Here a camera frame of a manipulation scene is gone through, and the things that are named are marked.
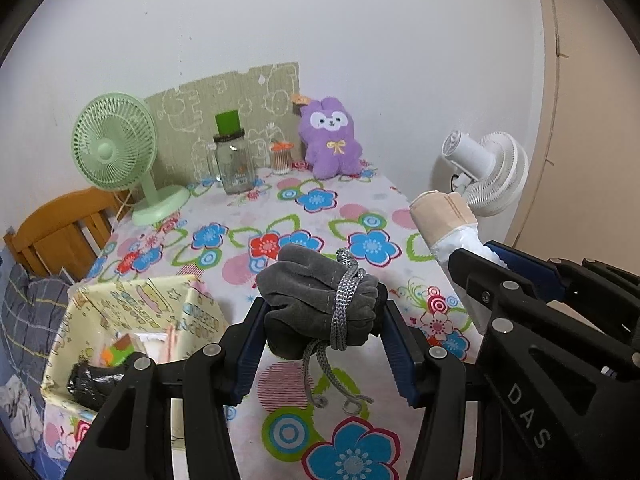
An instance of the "plush toy ear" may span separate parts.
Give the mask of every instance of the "plush toy ear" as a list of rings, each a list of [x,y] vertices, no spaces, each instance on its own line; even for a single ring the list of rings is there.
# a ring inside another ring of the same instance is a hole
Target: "plush toy ear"
[[[300,107],[300,113],[302,115],[312,114],[318,110],[322,110],[322,103],[320,101],[311,101],[308,105]]]
[[[347,110],[344,109],[344,106],[342,106],[340,100],[335,97],[325,97],[322,99],[322,108],[324,108],[324,110],[340,110],[341,112],[347,112]]]

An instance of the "electric fan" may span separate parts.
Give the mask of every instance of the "electric fan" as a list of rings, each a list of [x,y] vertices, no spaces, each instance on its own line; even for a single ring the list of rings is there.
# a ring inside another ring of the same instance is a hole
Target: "electric fan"
[[[476,142],[452,132],[442,145],[442,156],[460,170],[452,188],[476,216],[493,216],[519,197],[529,173],[522,146],[509,134],[495,132]]]
[[[189,199],[182,186],[156,189],[150,170],[156,160],[156,128],[146,105],[135,97],[108,93],[92,100],[76,121],[71,140],[76,167],[95,187],[120,191],[142,185],[133,223],[150,225]]]

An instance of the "gray drawstring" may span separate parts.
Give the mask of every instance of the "gray drawstring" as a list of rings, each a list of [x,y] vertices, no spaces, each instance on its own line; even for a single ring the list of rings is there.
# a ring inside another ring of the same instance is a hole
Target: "gray drawstring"
[[[344,395],[346,400],[342,405],[342,410],[348,415],[357,415],[362,411],[364,402],[371,404],[373,399],[364,395],[352,394],[344,384],[342,384],[335,376],[331,365],[326,358],[326,348],[331,345],[334,350],[345,351],[347,349],[347,308],[356,293],[360,280],[364,278],[366,272],[364,269],[358,267],[356,259],[351,255],[348,249],[338,249],[336,254],[338,263],[347,266],[347,270],[340,279],[338,288],[335,293],[335,305],[334,312],[331,316],[331,334],[330,341],[322,341],[314,339],[310,342],[306,348],[304,355],[302,356],[303,377],[305,380],[305,394],[309,402],[311,402],[316,408],[324,408],[328,401],[324,396],[313,396],[311,393],[311,381],[309,380],[309,359],[313,353],[316,353],[318,364],[329,379],[329,382]],[[354,411],[348,410],[348,406],[354,404],[356,409]]]

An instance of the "purple plush toy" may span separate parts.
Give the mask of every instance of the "purple plush toy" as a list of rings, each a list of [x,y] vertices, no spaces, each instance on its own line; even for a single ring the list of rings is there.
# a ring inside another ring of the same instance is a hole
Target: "purple plush toy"
[[[305,160],[314,167],[314,177],[324,180],[362,171],[362,147],[353,136],[353,119],[335,97],[303,107],[298,132],[306,144]]]

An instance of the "chair backrest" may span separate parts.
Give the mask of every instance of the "chair backrest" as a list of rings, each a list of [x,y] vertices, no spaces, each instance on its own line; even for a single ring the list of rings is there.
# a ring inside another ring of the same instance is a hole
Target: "chair backrest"
[[[80,280],[93,265],[96,254],[82,232],[88,229],[96,245],[103,249],[111,236],[108,210],[117,214],[127,193],[113,194],[91,187],[75,191],[38,208],[4,242],[18,263],[33,274],[57,274],[62,267]],[[122,208],[118,220],[127,212]]]

